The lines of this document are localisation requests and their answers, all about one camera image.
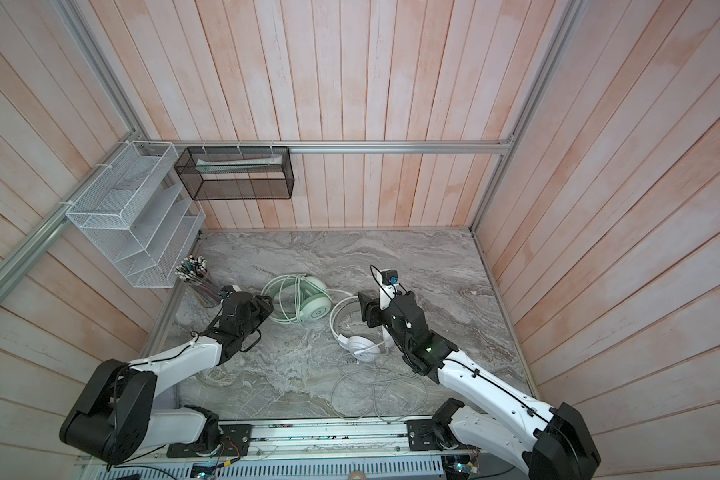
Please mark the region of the white headphones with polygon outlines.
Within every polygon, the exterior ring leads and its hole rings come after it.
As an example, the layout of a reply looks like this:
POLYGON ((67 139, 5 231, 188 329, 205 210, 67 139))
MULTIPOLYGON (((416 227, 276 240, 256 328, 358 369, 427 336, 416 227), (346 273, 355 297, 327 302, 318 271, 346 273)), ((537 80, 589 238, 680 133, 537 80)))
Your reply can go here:
POLYGON ((392 337, 384 328, 381 329, 382 339, 380 341, 374 341, 360 335, 345 336, 337 329, 339 314, 346 307, 358 302, 359 300, 356 295, 338 301, 329 314, 328 324, 334 339, 340 347, 361 363, 373 363, 383 353, 389 352, 393 346, 392 337))

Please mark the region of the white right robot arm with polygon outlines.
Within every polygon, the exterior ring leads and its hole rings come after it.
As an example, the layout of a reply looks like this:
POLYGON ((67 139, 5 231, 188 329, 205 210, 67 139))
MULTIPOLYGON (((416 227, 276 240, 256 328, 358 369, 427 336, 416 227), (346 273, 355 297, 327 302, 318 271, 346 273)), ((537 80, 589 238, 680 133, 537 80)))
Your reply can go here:
POLYGON ((593 478, 601 456, 576 408, 553 407, 480 367, 429 328, 413 292, 358 299, 363 322, 383 328, 414 373, 457 393, 432 417, 441 447, 476 447, 531 479, 593 478))

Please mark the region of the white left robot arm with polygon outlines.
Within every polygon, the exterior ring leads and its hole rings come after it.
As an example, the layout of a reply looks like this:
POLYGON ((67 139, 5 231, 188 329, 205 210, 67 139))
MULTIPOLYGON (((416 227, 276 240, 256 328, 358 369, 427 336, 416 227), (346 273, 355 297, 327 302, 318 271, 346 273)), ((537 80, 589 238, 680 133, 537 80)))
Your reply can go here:
POLYGON ((217 414, 197 406, 159 409, 154 401, 185 379, 250 350, 247 338, 259 333, 273 310, 271 297, 227 286, 219 312, 189 341, 147 358, 102 362, 63 421, 60 441, 109 466, 164 445, 215 454, 222 445, 217 414))

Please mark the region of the mint green headphones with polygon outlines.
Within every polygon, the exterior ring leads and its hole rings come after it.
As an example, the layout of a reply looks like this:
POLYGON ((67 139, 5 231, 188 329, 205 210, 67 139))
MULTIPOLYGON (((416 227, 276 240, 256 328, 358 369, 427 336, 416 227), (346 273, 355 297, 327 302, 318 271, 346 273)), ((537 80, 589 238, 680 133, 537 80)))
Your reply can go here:
POLYGON ((263 287, 261 294, 272 299, 272 321, 279 324, 298 324, 320 320, 330 313, 333 306, 328 287, 315 276, 286 274, 274 277, 263 287), (292 291, 293 311, 286 310, 285 294, 292 291))

